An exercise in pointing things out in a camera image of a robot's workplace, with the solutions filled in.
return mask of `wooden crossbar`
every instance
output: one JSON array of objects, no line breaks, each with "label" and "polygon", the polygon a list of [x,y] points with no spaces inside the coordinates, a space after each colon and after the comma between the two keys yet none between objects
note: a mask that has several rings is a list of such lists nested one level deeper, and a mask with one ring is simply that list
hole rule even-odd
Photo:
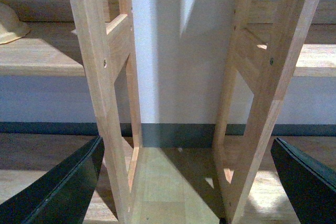
[{"label": "wooden crossbar", "polygon": [[[226,220],[230,224],[238,223],[244,211],[319,0],[280,0],[267,49],[258,47],[260,41],[243,29],[248,19],[243,3],[247,2],[251,0],[237,0],[236,3],[237,16],[213,142]],[[254,99],[244,132],[244,146],[231,176],[225,163],[225,130],[236,69],[253,91]]]},{"label": "wooden crossbar", "polygon": [[107,40],[110,47],[110,69],[114,81],[125,65],[131,53],[130,44],[130,22],[127,14],[120,14],[106,26]]}]

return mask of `wooden chair leg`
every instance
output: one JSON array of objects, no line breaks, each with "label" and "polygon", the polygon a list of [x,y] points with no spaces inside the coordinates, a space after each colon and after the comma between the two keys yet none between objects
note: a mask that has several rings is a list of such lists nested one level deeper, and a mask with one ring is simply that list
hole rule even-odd
[{"label": "wooden chair leg", "polygon": [[221,181],[226,220],[238,223],[319,0],[280,0],[231,183]]},{"label": "wooden chair leg", "polygon": [[70,0],[119,223],[129,224],[130,189],[102,0]]}]

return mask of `wooden frame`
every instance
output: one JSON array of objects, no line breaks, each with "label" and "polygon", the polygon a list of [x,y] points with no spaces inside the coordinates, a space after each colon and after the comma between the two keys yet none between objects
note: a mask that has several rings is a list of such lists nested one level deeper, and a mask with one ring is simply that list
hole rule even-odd
[{"label": "wooden frame", "polygon": [[[131,192],[142,147],[132,0],[119,0],[120,15],[106,27],[102,0],[70,0],[119,223],[130,223]],[[127,175],[114,82],[126,64],[134,151]]]},{"label": "wooden frame", "polygon": [[[224,84],[213,141],[216,169],[228,223],[238,223],[267,143],[295,71],[319,0],[280,0],[266,45],[248,29],[251,0],[236,0],[233,33],[225,65]],[[226,161],[225,130],[237,71],[254,99],[244,132],[239,163]]]}]

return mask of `wooden joint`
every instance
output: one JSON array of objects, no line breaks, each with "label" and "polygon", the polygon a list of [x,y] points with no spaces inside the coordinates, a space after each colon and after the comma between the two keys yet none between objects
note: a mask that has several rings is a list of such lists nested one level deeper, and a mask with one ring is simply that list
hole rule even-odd
[{"label": "wooden joint", "polygon": [[266,59],[266,46],[247,29],[242,29],[237,34],[235,52],[235,66],[255,94],[260,69]]},{"label": "wooden joint", "polygon": [[113,80],[118,77],[131,52],[131,24],[127,14],[120,14],[106,26],[106,34],[110,47],[110,58],[107,60],[112,68]]}]

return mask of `wooden plank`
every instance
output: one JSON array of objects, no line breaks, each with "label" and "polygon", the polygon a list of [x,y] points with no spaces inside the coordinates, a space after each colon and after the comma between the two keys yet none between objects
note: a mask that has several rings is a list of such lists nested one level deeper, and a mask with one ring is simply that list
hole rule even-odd
[{"label": "wooden plank", "polygon": [[74,23],[28,25],[28,35],[0,46],[0,75],[85,76]]},{"label": "wooden plank", "polygon": [[217,169],[222,199],[225,208],[225,213],[223,213],[223,215],[229,214],[229,202],[227,201],[226,195],[229,194],[231,175],[230,170],[223,165],[226,162],[227,156],[225,154],[224,148],[224,137],[237,75],[237,69],[234,65],[234,58],[236,56],[236,38],[238,36],[238,31],[246,26],[248,18],[247,13],[249,10],[250,2],[251,0],[236,0],[234,19],[232,24],[232,34],[225,62],[222,95],[219,102],[219,110],[213,140],[214,161]]},{"label": "wooden plank", "polygon": [[106,26],[109,42],[111,64],[114,80],[117,79],[130,54],[130,24],[126,14],[120,14]]},{"label": "wooden plank", "polygon": [[[267,48],[272,24],[249,24],[248,30],[260,38]],[[305,44],[300,52],[293,76],[335,77],[336,76],[336,25],[311,25]]]},{"label": "wooden plank", "polygon": [[253,93],[256,92],[260,66],[266,57],[266,45],[263,45],[247,29],[238,32],[236,39],[235,67],[244,78]]},{"label": "wooden plank", "polygon": [[268,57],[259,77],[259,92],[254,96],[244,132],[245,144],[226,195],[229,200],[227,218],[232,224],[239,222],[244,211],[318,2],[280,1]]},{"label": "wooden plank", "polygon": [[[253,1],[249,23],[273,23],[278,1]],[[320,1],[312,24],[336,24],[336,1]]]},{"label": "wooden plank", "polygon": [[[19,76],[85,76],[74,23],[28,23],[31,32],[0,47],[0,74]],[[127,15],[106,23],[111,68],[116,80],[130,54]]]},{"label": "wooden plank", "polygon": [[[70,0],[0,0],[15,10],[21,21],[73,22]],[[119,15],[118,0],[102,0],[105,22]]]},{"label": "wooden plank", "polygon": [[235,67],[252,93],[257,92],[259,69],[253,65],[250,59],[242,57],[239,53],[235,56]]},{"label": "wooden plank", "polygon": [[108,60],[110,49],[103,20],[102,0],[70,2],[97,126],[104,139],[104,157],[119,223],[128,224],[130,189],[122,149],[114,75]]},{"label": "wooden plank", "polygon": [[186,224],[184,204],[181,202],[144,201],[142,203],[141,221],[139,224],[157,223]]},{"label": "wooden plank", "polygon": [[138,88],[137,61],[135,57],[132,0],[119,0],[120,13],[127,14],[130,25],[130,55],[126,64],[128,97],[131,111],[132,136],[134,147],[142,147],[140,100]]},{"label": "wooden plank", "polygon": [[176,166],[159,148],[146,148],[146,179],[143,201],[184,202],[183,181]]}]

